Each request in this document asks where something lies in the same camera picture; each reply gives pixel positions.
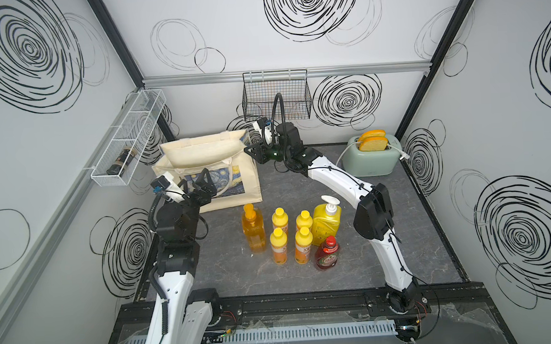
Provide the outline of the canvas starry night tote bag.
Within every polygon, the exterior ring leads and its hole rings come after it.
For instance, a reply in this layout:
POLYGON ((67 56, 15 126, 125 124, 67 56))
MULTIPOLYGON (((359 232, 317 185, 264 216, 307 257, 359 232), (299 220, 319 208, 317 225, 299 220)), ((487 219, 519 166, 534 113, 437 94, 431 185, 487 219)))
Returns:
POLYGON ((245 153, 250 144, 246 129, 161 144, 162 157, 152 170, 158 177, 169 173, 175 184, 186 181, 189 188, 208 170, 217 195, 202 212, 256 204, 262 193, 256 162, 245 153))

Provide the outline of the tall orange dish soap bottle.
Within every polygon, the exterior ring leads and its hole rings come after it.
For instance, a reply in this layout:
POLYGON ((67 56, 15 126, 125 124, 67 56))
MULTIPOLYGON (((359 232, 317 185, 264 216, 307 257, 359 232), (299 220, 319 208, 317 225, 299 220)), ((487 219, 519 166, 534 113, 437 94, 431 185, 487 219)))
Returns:
POLYGON ((254 253, 266 250, 266 232, 261 211, 253 204, 243 206, 242 229, 251 251, 254 253))

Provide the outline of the yellow pump dish soap bottle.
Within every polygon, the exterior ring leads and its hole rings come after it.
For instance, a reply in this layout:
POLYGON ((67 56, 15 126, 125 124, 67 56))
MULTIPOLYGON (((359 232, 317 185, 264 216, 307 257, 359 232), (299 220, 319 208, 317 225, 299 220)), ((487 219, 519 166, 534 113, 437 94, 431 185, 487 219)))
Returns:
POLYGON ((340 200, 334 196, 322 195, 322 204, 313 211, 312 244, 320 246, 329 236, 336 236, 342 216, 340 200))

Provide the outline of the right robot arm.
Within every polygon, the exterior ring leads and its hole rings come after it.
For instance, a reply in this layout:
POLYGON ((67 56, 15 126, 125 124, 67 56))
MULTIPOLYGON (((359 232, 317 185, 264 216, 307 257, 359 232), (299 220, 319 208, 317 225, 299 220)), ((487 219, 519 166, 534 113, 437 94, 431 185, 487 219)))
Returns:
POLYGON ((381 263, 390 308, 397 314, 412 310, 422 293, 402 257, 385 185, 369 184, 337 167, 320 151, 303 144, 298 129, 290 122, 275 125, 260 118, 253 128, 261 134, 261 141, 246 147, 245 152, 258 164, 282 162, 289 171, 322 183, 355 208, 354 229, 371 243, 381 263))

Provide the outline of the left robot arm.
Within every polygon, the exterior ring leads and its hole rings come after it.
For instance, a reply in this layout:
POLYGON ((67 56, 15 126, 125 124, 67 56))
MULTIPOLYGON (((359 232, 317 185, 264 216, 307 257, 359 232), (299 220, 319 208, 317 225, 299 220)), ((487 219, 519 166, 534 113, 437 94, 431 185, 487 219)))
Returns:
POLYGON ((205 331, 219 321, 214 289, 192 291, 200 254, 200 208, 217 195, 208 169, 189 183, 173 183, 164 173, 152 182, 155 198, 148 227, 159 240, 149 282, 157 293, 145 344, 201 344, 205 331))

